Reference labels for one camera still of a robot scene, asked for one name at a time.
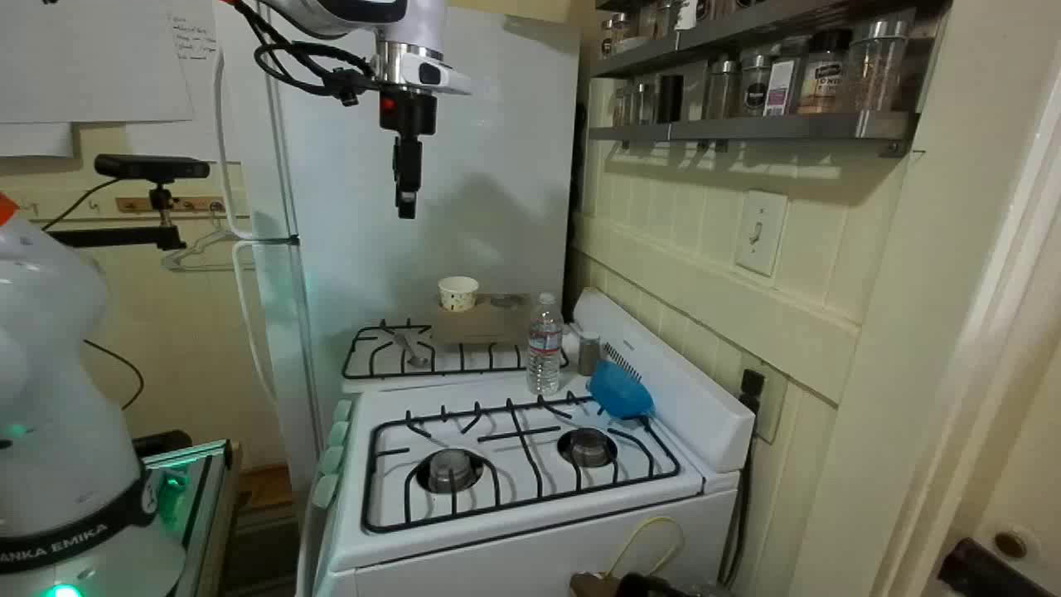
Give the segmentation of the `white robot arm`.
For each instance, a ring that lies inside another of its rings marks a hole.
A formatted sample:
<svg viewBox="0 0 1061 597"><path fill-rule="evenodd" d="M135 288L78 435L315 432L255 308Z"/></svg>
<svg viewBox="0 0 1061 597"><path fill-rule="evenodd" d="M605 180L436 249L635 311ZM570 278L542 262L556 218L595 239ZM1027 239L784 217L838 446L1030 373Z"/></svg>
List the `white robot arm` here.
<svg viewBox="0 0 1061 597"><path fill-rule="evenodd" d="M396 134L396 214L415 217L420 140L458 87L441 33L448 0L266 0L245 24L297 60L332 54L351 30L374 54L324 69L323 97L374 90ZM158 482L132 447L122 408L88 373L82 339L102 319L94 258L0 214L0 584L5 597L168 597L187 547L158 519Z"/></svg>

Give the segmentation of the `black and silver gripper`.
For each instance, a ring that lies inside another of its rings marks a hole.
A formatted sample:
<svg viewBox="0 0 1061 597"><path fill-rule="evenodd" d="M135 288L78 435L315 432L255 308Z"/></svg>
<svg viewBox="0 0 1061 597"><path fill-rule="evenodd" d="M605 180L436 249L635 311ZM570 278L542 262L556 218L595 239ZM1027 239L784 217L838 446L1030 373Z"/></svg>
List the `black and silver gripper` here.
<svg viewBox="0 0 1061 597"><path fill-rule="evenodd" d="M380 123L396 140L396 211L403 218L419 214L420 193L420 140L438 129L438 100L467 97L476 81L448 65L441 49L419 46L408 40L374 38L374 90Z"/></svg>

